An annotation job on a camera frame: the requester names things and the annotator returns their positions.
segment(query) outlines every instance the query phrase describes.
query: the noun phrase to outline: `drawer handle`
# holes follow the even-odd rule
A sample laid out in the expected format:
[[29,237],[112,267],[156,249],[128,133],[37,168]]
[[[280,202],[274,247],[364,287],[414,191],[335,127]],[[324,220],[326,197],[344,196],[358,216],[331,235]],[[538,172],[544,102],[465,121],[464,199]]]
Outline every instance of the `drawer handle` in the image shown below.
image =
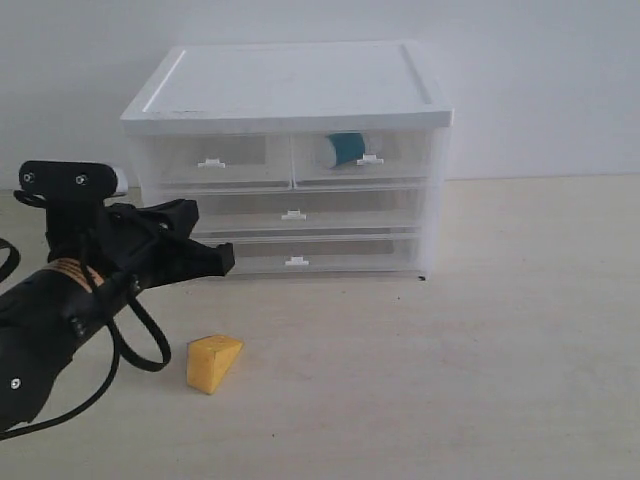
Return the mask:
[[309,265],[309,260],[305,260],[304,257],[291,257],[284,264],[287,267],[306,267]]
[[219,158],[206,158],[204,162],[198,163],[198,168],[227,168],[227,164]]
[[282,218],[282,220],[306,220],[307,214],[300,213],[300,210],[288,210],[287,213],[280,218]]
[[383,163],[384,158],[378,158],[377,155],[363,155],[356,160],[357,165],[382,165]]

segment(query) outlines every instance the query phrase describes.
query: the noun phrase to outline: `sponge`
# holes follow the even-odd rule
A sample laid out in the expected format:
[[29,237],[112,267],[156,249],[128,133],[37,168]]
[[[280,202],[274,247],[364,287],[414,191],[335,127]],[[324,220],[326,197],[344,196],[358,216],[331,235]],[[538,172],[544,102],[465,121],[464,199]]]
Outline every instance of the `sponge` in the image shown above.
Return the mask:
[[201,338],[189,344],[187,383],[211,395],[240,353],[243,343],[225,335]]

